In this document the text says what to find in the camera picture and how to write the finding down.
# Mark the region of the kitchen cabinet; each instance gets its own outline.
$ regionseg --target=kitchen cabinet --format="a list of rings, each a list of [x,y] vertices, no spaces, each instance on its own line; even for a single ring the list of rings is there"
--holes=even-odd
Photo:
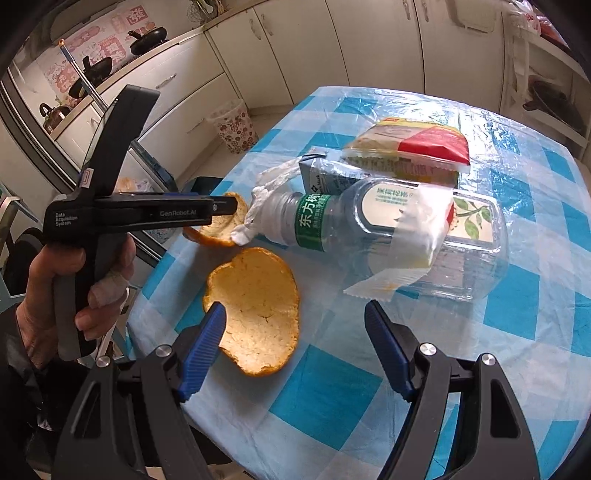
[[[319,86],[349,84],[324,0],[269,0],[254,10],[295,103]]]
[[[139,142],[176,179],[217,136],[205,117],[238,98],[226,74],[205,84],[158,121]]]
[[[128,84],[160,91],[145,124],[148,129],[191,93],[222,73],[222,65],[212,46],[200,33],[140,64],[101,93],[101,97],[110,105]]]
[[[208,34],[248,108],[293,104],[271,45],[252,8],[216,25]]]
[[[326,0],[351,86],[425,93],[413,0]]]
[[[499,112],[504,76],[505,43],[501,9],[490,9],[486,0],[414,0],[423,45],[425,92]],[[490,33],[466,28],[458,18],[487,25]],[[493,21],[486,21],[493,15]]]
[[[57,144],[79,168],[84,163],[101,118],[102,115],[89,105],[57,137]]]

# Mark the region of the trash can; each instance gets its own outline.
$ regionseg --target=trash can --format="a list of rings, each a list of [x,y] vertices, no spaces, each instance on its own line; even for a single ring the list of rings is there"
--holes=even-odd
[[[258,135],[242,99],[224,103],[206,119],[216,128],[231,153],[243,153],[258,142]]]

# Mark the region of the plastic water bottle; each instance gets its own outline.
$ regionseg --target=plastic water bottle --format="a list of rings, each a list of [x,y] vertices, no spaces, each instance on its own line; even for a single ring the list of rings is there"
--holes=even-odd
[[[276,193],[261,211],[272,242],[326,252],[369,278],[383,270],[392,233],[417,183],[361,180],[340,196]],[[454,217],[430,272],[405,290],[471,301],[488,295],[506,274],[508,240],[496,200],[454,190]]]

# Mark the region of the floor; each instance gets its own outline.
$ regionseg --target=floor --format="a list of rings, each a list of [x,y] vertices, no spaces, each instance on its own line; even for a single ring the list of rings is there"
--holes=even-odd
[[[252,123],[259,138],[264,137],[284,116],[280,113],[254,116]],[[222,144],[204,163],[193,170],[188,169],[188,175],[183,174],[183,176],[187,176],[187,178],[200,176],[224,178],[241,161],[244,155],[245,153],[240,155],[232,154],[228,151],[226,145]]]

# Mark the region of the metal screw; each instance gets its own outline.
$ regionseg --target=metal screw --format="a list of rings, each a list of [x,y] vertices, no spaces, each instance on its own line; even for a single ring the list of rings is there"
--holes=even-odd
[[[437,353],[437,348],[432,343],[424,343],[419,347],[423,355],[432,356]]]
[[[170,345],[160,345],[156,347],[156,356],[164,358],[173,353],[173,348]]]
[[[482,363],[488,366],[494,365],[496,363],[496,358],[490,353],[485,353],[482,355]]]
[[[99,368],[108,367],[111,363],[111,358],[108,355],[100,356],[96,359],[96,366]]]

